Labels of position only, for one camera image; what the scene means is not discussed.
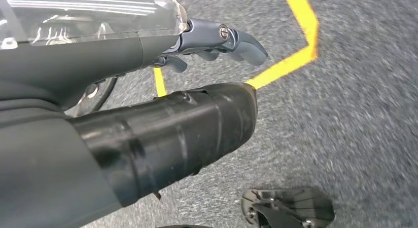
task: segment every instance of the transparent plastic cover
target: transparent plastic cover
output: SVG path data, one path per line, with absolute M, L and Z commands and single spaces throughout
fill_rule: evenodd
M 0 49 L 179 35 L 186 22 L 176 0 L 0 0 Z

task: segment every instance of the yellow floor marking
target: yellow floor marking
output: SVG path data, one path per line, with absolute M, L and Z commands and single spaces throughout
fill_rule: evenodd
M 286 0 L 292 9 L 302 31 L 305 35 L 308 46 L 295 54 L 271 66 L 258 76 L 247 81 L 256 89 L 272 83 L 280 77 L 306 65 L 317 58 L 316 43 L 318 36 L 318 20 L 308 0 Z
M 161 68 L 154 68 L 155 88 L 159 97 L 167 95 L 166 87 L 164 86 L 164 77 Z

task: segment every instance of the black plastic housing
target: black plastic housing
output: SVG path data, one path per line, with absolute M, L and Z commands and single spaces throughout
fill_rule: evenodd
M 252 136 L 255 89 L 225 83 L 68 119 L 123 206 L 196 174 Z

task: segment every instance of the yellow line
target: yellow line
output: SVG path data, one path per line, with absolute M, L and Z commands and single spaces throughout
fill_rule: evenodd
M 163 73 L 161 68 L 154 68 L 155 88 L 159 97 L 167 95 L 166 87 L 164 86 Z
M 295 54 L 287 57 L 279 63 L 271 66 L 258 76 L 247 81 L 256 89 L 268 85 L 280 77 L 312 62 L 317 58 L 316 44 L 318 37 L 318 20 L 308 0 L 286 0 L 292 9 L 302 31 L 305 35 L 308 46 Z

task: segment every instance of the metal bolt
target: metal bolt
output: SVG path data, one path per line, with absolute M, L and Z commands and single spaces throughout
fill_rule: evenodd
M 255 211 L 249 211 L 249 212 L 246 213 L 245 216 L 247 216 L 248 218 L 252 219 L 252 218 L 255 217 L 255 215 L 256 215 L 255 214 Z
M 219 29 L 219 34 L 221 35 L 222 39 L 227 39 L 229 37 L 229 30 L 226 26 L 221 26 Z

